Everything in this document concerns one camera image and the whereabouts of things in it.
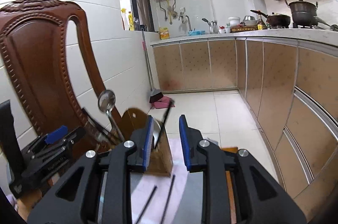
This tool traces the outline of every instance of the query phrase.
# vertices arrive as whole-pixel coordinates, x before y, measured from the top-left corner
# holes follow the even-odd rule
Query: chair backrest
[[[17,0],[0,9],[0,51],[16,94],[38,135],[84,126],[65,57],[68,21],[97,96],[105,90],[90,43],[86,13],[71,1]],[[121,116],[113,112],[117,123]]]

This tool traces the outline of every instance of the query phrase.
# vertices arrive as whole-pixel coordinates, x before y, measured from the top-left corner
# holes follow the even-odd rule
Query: knife block
[[[122,120],[118,124],[124,138],[129,140],[134,130],[144,128],[146,126],[147,117],[148,115],[142,110],[135,108],[126,110],[122,116]],[[164,129],[157,148],[153,149],[150,153],[150,162],[145,174],[170,177],[172,166],[173,161],[169,141]]]

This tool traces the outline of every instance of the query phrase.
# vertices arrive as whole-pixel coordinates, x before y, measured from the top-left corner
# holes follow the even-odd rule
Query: faucet
[[[179,21],[180,21],[180,19],[182,18],[182,23],[185,23],[183,14],[184,14],[184,12],[180,12],[180,15],[179,15]],[[191,24],[190,24],[190,18],[189,18],[188,15],[185,15],[185,16],[188,18],[189,31],[192,31],[192,30],[191,30]]]

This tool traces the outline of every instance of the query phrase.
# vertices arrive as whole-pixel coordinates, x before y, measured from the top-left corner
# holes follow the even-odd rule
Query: countertop
[[[225,34],[208,34],[197,36],[181,36],[166,40],[152,41],[150,45],[167,44],[177,41],[186,40],[200,40],[211,38],[229,38],[229,37],[273,37],[273,38],[288,38],[288,39],[301,39],[315,41],[324,44],[330,44],[338,47],[338,32],[320,29],[305,29],[305,28],[290,28],[290,29],[268,29],[256,30],[238,33],[225,33]]]

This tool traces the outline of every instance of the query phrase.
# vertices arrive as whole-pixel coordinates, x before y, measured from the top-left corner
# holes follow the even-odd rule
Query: white floor
[[[179,117],[185,114],[188,126],[201,131],[203,138],[221,147],[247,149],[277,180],[269,152],[256,123],[238,91],[168,94],[175,101],[166,123],[168,137],[179,137]],[[165,109],[149,114],[161,120]]]

